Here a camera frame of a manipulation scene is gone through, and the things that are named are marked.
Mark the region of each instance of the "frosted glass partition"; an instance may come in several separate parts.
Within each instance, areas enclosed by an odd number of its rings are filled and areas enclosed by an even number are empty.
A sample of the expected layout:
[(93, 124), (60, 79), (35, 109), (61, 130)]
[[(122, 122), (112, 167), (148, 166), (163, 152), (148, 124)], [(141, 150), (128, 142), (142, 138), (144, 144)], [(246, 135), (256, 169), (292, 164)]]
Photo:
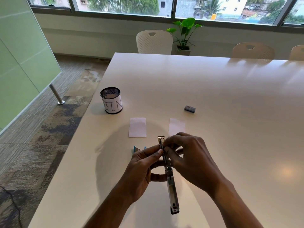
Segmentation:
[(26, 0), (0, 5), (0, 133), (61, 72)]

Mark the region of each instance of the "hand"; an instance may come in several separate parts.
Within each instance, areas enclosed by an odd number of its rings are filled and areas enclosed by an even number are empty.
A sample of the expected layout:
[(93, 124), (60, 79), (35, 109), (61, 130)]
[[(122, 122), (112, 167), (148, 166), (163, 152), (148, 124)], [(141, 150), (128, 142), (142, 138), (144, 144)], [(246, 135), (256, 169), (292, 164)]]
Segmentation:
[(213, 161), (204, 140), (180, 132), (167, 138), (163, 146), (165, 152), (168, 152), (173, 167), (185, 179), (214, 198), (219, 184), (226, 179)]
[(127, 196), (130, 196), (131, 203), (136, 202), (145, 192), (150, 181), (166, 181), (165, 174), (152, 174), (151, 169), (164, 166), (159, 160), (163, 150), (159, 145), (135, 152), (128, 164), (123, 176), (116, 187), (122, 189)]

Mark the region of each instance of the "gray carpet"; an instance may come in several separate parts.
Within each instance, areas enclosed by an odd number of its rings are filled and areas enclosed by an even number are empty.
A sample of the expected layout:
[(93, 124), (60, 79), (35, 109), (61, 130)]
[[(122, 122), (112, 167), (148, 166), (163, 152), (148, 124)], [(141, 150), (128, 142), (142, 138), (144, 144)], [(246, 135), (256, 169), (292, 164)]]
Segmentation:
[[(0, 137), (0, 185), (13, 194), (23, 227), (28, 227), (108, 66), (93, 59), (57, 59), (63, 73), (54, 86), (65, 92), (66, 103), (56, 105), (47, 90)], [(1, 189), (0, 227), (19, 227), (18, 212)]]

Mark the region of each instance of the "chair backrest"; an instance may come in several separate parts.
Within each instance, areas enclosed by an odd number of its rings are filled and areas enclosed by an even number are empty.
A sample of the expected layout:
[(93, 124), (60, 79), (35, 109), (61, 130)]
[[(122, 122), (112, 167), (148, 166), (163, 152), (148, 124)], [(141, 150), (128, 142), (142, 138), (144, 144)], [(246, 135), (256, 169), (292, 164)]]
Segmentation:
[(163, 30), (145, 30), (136, 36), (138, 53), (171, 54), (172, 35)]
[(297, 45), (292, 48), (289, 56), (291, 61), (304, 61), (304, 45)]
[(274, 59), (275, 50), (258, 42), (237, 44), (232, 50), (232, 58)]

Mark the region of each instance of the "cable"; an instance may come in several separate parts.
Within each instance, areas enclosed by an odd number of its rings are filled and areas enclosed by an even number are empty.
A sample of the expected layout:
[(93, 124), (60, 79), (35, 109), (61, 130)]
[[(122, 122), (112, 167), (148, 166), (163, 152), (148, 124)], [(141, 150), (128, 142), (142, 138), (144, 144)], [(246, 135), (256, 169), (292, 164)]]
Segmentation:
[(21, 223), (21, 219), (20, 219), (21, 211), (20, 211), (19, 207), (17, 207), (17, 204), (15, 203), (15, 201), (14, 201), (14, 199), (13, 199), (13, 195), (12, 195), (10, 192), (8, 192), (3, 186), (0, 186), (0, 187), (1, 187), (7, 194), (10, 195), (11, 200), (12, 200), (12, 202), (13, 202), (15, 208), (16, 208), (17, 211), (18, 211), (18, 222), (19, 222), (19, 226), (20, 226), (21, 228), (23, 228), (22, 223)]

